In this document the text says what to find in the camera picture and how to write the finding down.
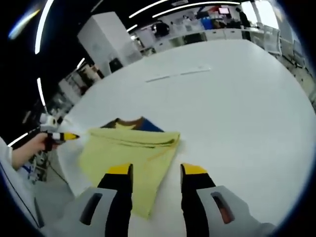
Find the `round table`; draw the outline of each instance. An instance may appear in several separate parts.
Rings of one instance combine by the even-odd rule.
[[[83,134],[118,117],[140,116],[180,132],[181,144],[150,220],[132,214],[129,236],[186,236],[183,162],[202,166],[216,185],[247,202],[253,217],[275,225],[295,206],[311,174],[313,108],[293,75],[249,41],[200,42],[143,58],[93,85],[61,130]],[[90,185],[78,167],[86,140],[58,149],[76,196]]]

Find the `led light strip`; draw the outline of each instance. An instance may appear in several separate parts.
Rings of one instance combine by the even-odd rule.
[[[81,64],[84,62],[85,58],[82,58],[81,61],[78,63],[77,65],[77,69],[79,69],[79,67],[81,66]]]
[[[188,4],[188,5],[175,7],[175,8],[169,9],[167,11],[163,11],[161,13],[153,15],[153,18],[155,18],[157,16],[161,16],[161,15],[163,15],[165,13],[168,13],[168,12],[171,12],[171,11],[176,11],[176,10],[181,9],[181,8],[190,7],[190,6],[204,5],[204,4],[235,4],[235,5],[240,5],[239,2],[235,2],[235,1],[204,1],[204,2],[191,3],[191,4]]]
[[[100,0],[90,12],[93,12],[95,9],[97,9],[97,7],[103,2],[103,0]]]
[[[8,147],[11,147],[14,143],[20,141],[23,137],[26,137],[29,133],[24,133],[22,136],[18,137],[17,139],[15,139],[13,142],[11,142]]]
[[[51,5],[53,4],[53,2],[54,2],[54,0],[48,0],[46,2],[44,10],[40,16],[38,32],[36,33],[35,54],[38,54],[40,52],[41,35],[43,33],[46,17],[48,15],[49,9],[50,9]]]
[[[157,1],[157,2],[155,2],[155,3],[153,3],[153,4],[150,4],[150,5],[148,5],[148,6],[145,6],[144,8],[142,8],[142,9],[136,11],[135,13],[131,14],[131,15],[129,16],[129,18],[132,18],[132,17],[136,16],[137,14],[139,14],[139,13],[141,13],[141,12],[143,12],[143,11],[145,11],[145,10],[147,10],[147,9],[149,9],[149,8],[151,8],[151,7],[153,7],[153,6],[156,6],[156,5],[160,4],[160,3],[163,3],[163,2],[165,2],[165,1],[169,1],[169,0],[160,0],[160,1]]]
[[[41,103],[42,103],[43,106],[45,107],[46,104],[45,104],[45,101],[44,101],[43,91],[41,90],[40,78],[38,78],[38,88],[39,88],[39,96],[40,96]]]
[[[135,29],[137,26],[138,26],[137,24],[136,24],[136,25],[133,25],[132,27],[128,28],[126,31],[127,31],[127,32],[130,32],[131,30]]]

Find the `white sleeve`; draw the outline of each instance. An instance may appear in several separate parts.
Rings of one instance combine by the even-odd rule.
[[[12,167],[12,148],[0,137],[0,173],[2,173],[7,188],[13,200],[22,210],[24,215],[36,227],[38,217],[35,209],[33,191],[28,189],[25,181]]]
[[[12,148],[8,147],[1,137],[0,137],[0,160],[6,161],[10,165],[12,165]]]

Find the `yellow towel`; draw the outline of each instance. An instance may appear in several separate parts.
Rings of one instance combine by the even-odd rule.
[[[80,167],[97,187],[111,166],[133,164],[132,212],[148,219],[179,143],[178,132],[94,128],[79,158]]]
[[[133,129],[136,125],[130,125],[130,126],[125,126],[125,125],[121,125],[118,122],[115,124],[115,128],[116,129],[126,129],[126,130],[130,130]]]

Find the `table surface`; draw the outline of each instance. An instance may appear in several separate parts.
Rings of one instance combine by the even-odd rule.
[[[180,75],[183,71],[195,74]],[[152,78],[168,78],[146,82]],[[314,164],[316,116],[293,75],[247,40],[199,42],[152,55],[93,85],[62,131],[83,134],[120,117],[144,116],[181,144],[150,220],[131,215],[129,236],[186,236],[180,164],[200,165],[248,203],[260,222],[280,224]],[[58,148],[75,194],[89,185],[77,166],[86,137]]]

